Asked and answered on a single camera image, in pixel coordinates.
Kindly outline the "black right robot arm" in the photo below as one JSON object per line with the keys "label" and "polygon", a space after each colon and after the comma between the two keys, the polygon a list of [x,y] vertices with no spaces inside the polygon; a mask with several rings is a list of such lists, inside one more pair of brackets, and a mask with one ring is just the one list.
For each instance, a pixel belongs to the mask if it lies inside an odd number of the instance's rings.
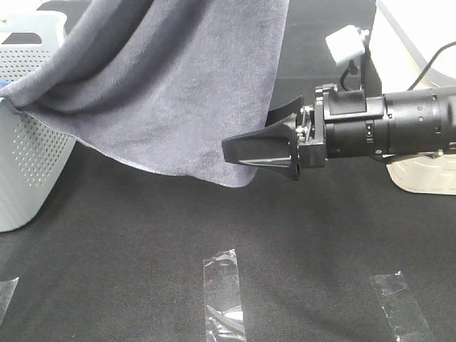
{"label": "black right robot arm", "polygon": [[368,97],[335,84],[269,111],[263,129],[222,141],[226,162],[259,167],[297,180],[330,159],[455,153],[455,87]]}

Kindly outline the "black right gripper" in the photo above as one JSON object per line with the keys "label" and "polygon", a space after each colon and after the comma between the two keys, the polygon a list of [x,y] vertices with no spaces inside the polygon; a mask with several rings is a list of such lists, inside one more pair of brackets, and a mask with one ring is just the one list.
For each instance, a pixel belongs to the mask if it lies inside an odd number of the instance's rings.
{"label": "black right gripper", "polygon": [[383,94],[325,84],[315,88],[313,105],[304,106],[299,96],[269,110],[265,128],[223,140],[222,151],[228,163],[297,180],[299,169],[325,167],[330,159],[384,155],[384,120]]}

